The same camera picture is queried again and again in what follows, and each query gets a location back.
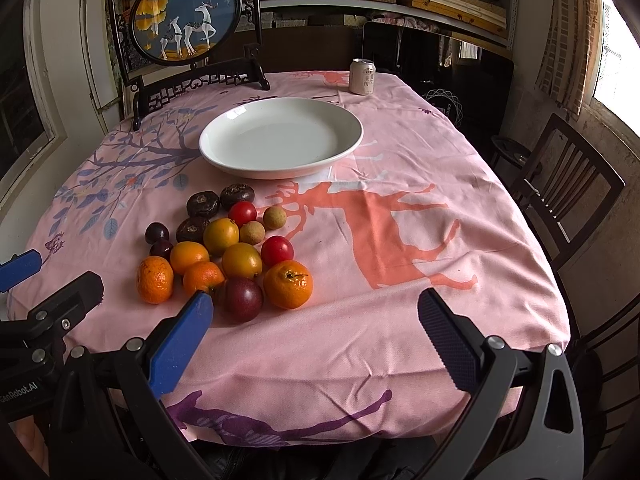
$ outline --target curtain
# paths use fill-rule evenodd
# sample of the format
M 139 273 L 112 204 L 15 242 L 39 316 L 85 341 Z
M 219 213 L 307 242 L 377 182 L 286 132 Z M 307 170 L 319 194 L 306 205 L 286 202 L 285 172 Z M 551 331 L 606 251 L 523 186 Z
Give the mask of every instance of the curtain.
M 574 119 L 580 114 L 587 81 L 598 69 L 601 20 L 602 0 L 554 0 L 537 85 Z

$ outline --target tangerine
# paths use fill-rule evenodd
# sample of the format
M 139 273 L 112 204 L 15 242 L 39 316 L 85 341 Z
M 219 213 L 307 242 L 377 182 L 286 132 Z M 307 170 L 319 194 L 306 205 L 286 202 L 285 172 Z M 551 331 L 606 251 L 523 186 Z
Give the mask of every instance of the tangerine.
M 225 275 L 214 262 L 198 262 L 189 267 L 182 277 L 185 292 L 192 296 L 196 290 L 212 293 L 225 281 Z
M 222 255 L 222 270 L 228 278 L 254 279 L 262 272 L 260 253 L 244 242 L 232 245 Z
M 209 251 L 197 242 L 180 242 L 175 245 L 169 256 L 176 274 L 184 275 L 186 270 L 198 262 L 209 261 Z
M 158 304 L 168 300 L 174 292 L 174 271 L 161 256 L 148 256 L 138 267 L 136 288 L 140 298 Z
M 285 260 L 267 271 L 262 286 L 271 303 L 280 308 L 294 309 L 311 297 L 314 280 L 303 264 Z
M 204 245 L 214 256 L 222 256 L 239 239 L 238 226 L 230 218 L 218 218 L 204 229 Z

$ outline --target oval picture frame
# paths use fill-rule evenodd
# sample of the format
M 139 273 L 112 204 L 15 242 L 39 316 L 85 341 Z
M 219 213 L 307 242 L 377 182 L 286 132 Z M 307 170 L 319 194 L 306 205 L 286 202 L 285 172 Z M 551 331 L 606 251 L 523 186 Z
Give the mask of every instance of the oval picture frame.
M 129 19 L 131 41 L 153 63 L 192 64 L 236 30 L 241 7 L 242 0 L 136 0 Z

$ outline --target white deer print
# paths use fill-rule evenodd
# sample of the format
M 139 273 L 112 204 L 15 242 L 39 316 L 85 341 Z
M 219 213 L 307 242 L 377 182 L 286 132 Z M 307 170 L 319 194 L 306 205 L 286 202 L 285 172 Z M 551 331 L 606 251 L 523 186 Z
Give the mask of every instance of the white deer print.
M 171 22 L 169 23 L 169 32 L 166 33 L 162 38 L 160 38 L 160 46 L 162 47 L 162 59 L 164 59 L 165 61 L 167 60 L 167 57 L 164 49 L 170 41 L 175 41 L 175 49 L 177 55 L 179 57 L 182 57 L 182 47 L 180 46 L 180 41 L 182 40 L 182 31 L 180 30 L 180 27 L 178 27 L 178 18 L 180 18 L 180 16 L 176 16 L 171 20 Z
M 214 6 L 206 3 L 202 3 L 201 6 L 196 7 L 195 10 L 199 10 L 203 14 L 203 18 L 201 22 L 189 22 L 184 26 L 184 44 L 187 47 L 187 52 L 191 55 L 195 54 L 195 49 L 191 46 L 191 42 L 189 38 L 191 37 L 192 32 L 204 32 L 203 40 L 207 40 L 207 50 L 211 48 L 209 40 L 213 38 L 216 34 L 216 29 L 211 25 L 211 15 L 209 14 L 208 9 L 215 9 L 218 4 Z

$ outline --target tablecloth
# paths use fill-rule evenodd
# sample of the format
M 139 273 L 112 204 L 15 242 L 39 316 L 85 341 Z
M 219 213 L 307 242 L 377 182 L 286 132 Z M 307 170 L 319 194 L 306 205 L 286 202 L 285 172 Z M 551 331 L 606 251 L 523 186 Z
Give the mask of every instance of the tablecloth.
M 44 265 L 12 292 L 12 319 L 86 270 L 102 277 L 104 301 L 68 334 L 69 347 L 117 349 L 174 316 L 188 299 L 178 283 L 171 300 L 150 306 L 134 279 L 150 222 L 174 232 L 193 193 L 238 181 L 200 156 L 201 130 L 235 106 L 302 96 L 355 114 L 360 147 L 312 176 L 245 182 L 258 208 L 286 208 L 276 234 L 292 241 L 314 293 L 294 311 L 267 304 L 242 325 L 215 313 L 177 388 L 162 398 L 189 439 L 286 446 L 446 431 L 468 395 L 455 389 L 418 323 L 417 298 L 428 286 L 512 348 L 566 345 L 566 309 L 538 242 L 440 111 L 393 75 L 377 74 L 370 96 L 350 94 L 345 72 L 268 79 L 268 92 L 189 91 L 138 132 L 123 122 L 105 136 L 40 219 L 28 247 Z M 503 412 L 517 398 L 513 391 Z

